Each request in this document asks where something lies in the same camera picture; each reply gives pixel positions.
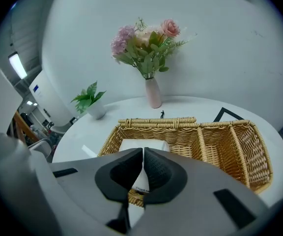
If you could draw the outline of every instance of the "ceiling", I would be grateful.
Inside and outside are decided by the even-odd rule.
[[[39,46],[47,4],[47,0],[18,0],[0,26],[0,69],[24,100],[30,93],[29,85],[42,70]],[[27,72],[22,80],[8,60],[14,52]]]

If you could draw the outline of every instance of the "pink rose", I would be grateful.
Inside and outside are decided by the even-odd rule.
[[[180,33],[179,26],[172,19],[164,20],[161,28],[168,37],[176,37]]]

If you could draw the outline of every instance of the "ceiling light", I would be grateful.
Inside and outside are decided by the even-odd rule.
[[[14,68],[14,70],[16,71],[16,73],[21,79],[27,76],[27,73],[19,59],[17,52],[10,55],[8,59],[9,59],[10,64],[12,65],[12,67]]]

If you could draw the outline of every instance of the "potted plant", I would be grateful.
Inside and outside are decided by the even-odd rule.
[[[71,102],[78,102],[75,107],[81,114],[87,111],[95,119],[100,119],[106,114],[106,110],[99,99],[106,91],[99,92],[95,96],[97,83],[98,81],[88,86],[87,90],[83,89],[81,94],[77,95]]]
[[[146,95],[152,108],[162,104],[160,90],[154,78],[157,71],[166,72],[166,58],[186,41],[176,41],[178,25],[164,20],[160,26],[147,27],[139,18],[135,26],[123,26],[111,42],[113,57],[135,67],[145,79]]]

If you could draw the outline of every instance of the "white pot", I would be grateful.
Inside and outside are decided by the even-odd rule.
[[[106,109],[100,100],[93,103],[86,111],[95,119],[100,119],[106,114]]]

